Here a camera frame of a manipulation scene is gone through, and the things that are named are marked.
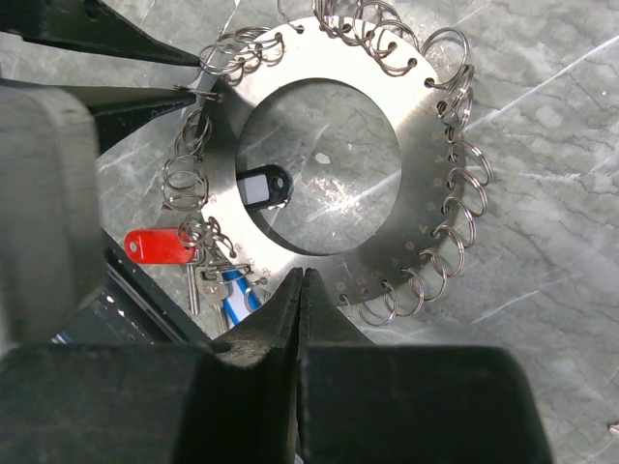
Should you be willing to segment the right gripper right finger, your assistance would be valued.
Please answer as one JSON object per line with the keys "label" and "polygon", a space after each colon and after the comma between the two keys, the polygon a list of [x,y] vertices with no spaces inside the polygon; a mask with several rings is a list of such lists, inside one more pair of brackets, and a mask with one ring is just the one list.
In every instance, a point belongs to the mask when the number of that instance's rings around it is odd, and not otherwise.
{"label": "right gripper right finger", "polygon": [[377,345],[316,270],[300,294],[298,418],[308,463],[549,463],[527,377],[506,350]]}

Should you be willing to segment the red key tag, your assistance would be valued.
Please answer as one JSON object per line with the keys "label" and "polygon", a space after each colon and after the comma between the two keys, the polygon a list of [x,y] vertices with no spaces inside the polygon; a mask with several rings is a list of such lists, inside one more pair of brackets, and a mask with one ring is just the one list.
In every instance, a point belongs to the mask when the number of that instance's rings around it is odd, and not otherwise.
{"label": "red key tag", "polygon": [[184,265],[192,261],[194,246],[183,245],[176,229],[136,229],[124,240],[124,251],[136,264]]}

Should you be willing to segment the blue key tag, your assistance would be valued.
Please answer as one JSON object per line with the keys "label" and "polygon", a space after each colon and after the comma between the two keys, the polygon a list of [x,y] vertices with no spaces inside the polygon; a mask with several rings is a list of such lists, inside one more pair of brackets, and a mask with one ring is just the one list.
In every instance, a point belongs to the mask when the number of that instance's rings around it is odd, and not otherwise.
{"label": "blue key tag", "polygon": [[222,310],[230,327],[234,327],[258,310],[262,303],[251,283],[240,271],[224,272],[223,281],[227,296],[222,301]]}

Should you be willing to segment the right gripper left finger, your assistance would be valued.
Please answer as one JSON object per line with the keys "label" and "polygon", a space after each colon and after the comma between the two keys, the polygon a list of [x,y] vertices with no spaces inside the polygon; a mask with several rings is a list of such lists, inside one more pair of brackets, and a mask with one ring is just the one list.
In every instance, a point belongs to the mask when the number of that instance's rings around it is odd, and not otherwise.
{"label": "right gripper left finger", "polygon": [[5,463],[291,463],[303,273],[207,344],[35,344],[1,360]]}

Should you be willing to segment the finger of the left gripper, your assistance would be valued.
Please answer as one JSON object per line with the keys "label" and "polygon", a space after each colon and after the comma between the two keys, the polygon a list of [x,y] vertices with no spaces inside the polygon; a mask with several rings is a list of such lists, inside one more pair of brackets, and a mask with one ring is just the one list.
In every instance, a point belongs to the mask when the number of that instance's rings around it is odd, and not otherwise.
{"label": "finger of the left gripper", "polygon": [[160,42],[102,1],[3,1],[1,31],[41,44],[179,67],[199,58]]}

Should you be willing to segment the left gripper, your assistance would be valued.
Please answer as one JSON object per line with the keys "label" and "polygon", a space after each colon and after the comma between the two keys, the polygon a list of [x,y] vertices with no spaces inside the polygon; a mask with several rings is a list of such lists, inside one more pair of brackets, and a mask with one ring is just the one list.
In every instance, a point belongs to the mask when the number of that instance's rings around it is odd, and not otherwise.
{"label": "left gripper", "polygon": [[2,346],[52,339],[101,293],[96,159],[195,102],[163,88],[2,82]]}

